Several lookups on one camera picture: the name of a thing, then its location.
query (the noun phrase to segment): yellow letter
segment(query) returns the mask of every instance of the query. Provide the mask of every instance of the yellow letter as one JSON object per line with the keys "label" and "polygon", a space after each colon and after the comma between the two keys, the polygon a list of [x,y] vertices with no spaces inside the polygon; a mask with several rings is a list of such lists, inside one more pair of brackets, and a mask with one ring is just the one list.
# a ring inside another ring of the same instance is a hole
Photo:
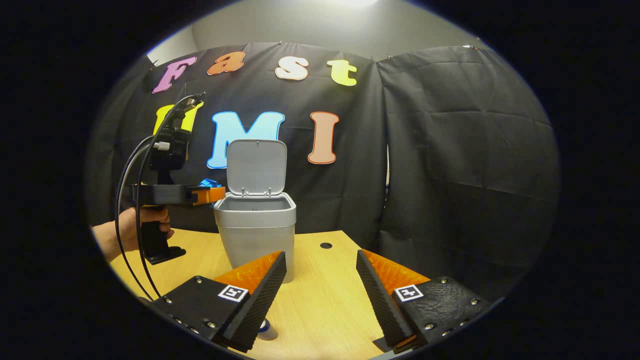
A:
{"label": "yellow letter", "polygon": [[[193,129],[193,121],[196,119],[196,111],[198,111],[198,109],[202,107],[203,104],[204,102],[201,102],[195,108],[184,113],[184,119],[182,119],[182,125],[180,126],[180,128],[186,131],[191,131],[191,129]],[[169,112],[169,110],[171,110],[172,107],[173,105],[167,105],[158,109],[158,111],[156,112],[157,120],[156,120],[156,126],[154,127],[153,135],[156,134],[156,131],[158,131],[160,124],[162,124],[162,121],[164,120],[164,117]]]}
{"label": "yellow letter", "polygon": [[347,60],[331,60],[326,62],[327,65],[331,65],[331,78],[340,85],[353,86],[356,84],[356,79],[349,77],[349,71],[357,71],[355,66],[349,65]]}

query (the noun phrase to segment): wooden table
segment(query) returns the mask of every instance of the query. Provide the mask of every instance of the wooden table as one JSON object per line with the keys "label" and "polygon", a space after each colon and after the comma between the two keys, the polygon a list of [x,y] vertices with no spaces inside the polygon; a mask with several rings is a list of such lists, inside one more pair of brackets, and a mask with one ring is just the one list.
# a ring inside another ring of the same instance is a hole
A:
{"label": "wooden table", "polygon": [[[168,242],[187,254],[154,266],[147,263],[160,294],[195,275],[213,279],[231,270],[219,234],[175,229]],[[333,247],[321,248],[324,242]],[[342,231],[332,231],[297,234],[294,248],[294,280],[280,287],[267,314],[278,338],[256,339],[246,355],[258,360],[357,360],[382,354],[372,343],[382,337],[382,330],[355,268],[360,247]],[[128,252],[127,259],[140,283],[155,295],[138,251]],[[111,266],[131,291],[144,296],[122,256]]]}

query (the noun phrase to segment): orange letter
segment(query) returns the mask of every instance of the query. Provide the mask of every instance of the orange letter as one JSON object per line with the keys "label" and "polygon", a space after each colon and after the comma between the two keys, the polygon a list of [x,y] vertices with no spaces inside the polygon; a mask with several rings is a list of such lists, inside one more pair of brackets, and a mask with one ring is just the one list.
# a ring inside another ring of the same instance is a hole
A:
{"label": "orange letter", "polygon": [[340,121],[336,114],[326,111],[314,111],[311,120],[316,123],[314,150],[307,159],[313,164],[330,164],[335,161],[333,149],[333,127]]}
{"label": "orange letter", "polygon": [[221,72],[236,71],[244,65],[242,59],[244,59],[244,52],[242,51],[234,51],[233,53],[220,56],[216,59],[216,63],[211,65],[209,70],[207,70],[207,74],[217,75]]}
{"label": "orange letter", "polygon": [[278,61],[276,76],[280,79],[303,80],[309,75],[304,67],[309,66],[309,61],[305,58],[295,56],[285,56]]}

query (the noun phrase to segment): hand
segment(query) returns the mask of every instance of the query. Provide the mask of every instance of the hand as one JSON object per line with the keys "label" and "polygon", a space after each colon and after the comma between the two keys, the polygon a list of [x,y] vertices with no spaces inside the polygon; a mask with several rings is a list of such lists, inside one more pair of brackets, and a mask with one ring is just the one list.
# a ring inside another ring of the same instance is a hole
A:
{"label": "hand", "polygon": [[[137,250],[136,208],[129,208],[123,211],[118,221],[120,222],[122,247],[126,252]],[[160,231],[167,233],[167,239],[171,238],[175,233],[169,224],[169,210],[166,206],[159,211],[147,208],[140,209],[140,222],[151,221],[160,221]],[[100,249],[102,249],[102,252],[109,262],[120,255],[120,247],[118,246],[118,238],[116,237],[115,230],[115,221],[93,227],[93,233],[100,245]]]}

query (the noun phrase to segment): trash can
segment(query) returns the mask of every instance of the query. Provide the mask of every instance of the trash can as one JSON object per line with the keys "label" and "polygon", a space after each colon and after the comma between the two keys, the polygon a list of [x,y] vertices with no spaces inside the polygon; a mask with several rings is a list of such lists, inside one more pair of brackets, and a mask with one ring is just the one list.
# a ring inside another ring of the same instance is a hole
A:
{"label": "trash can", "polygon": [[287,146],[278,140],[241,139],[227,147],[227,192],[213,209],[232,268],[274,251],[285,252],[293,280],[296,204],[284,192]]}

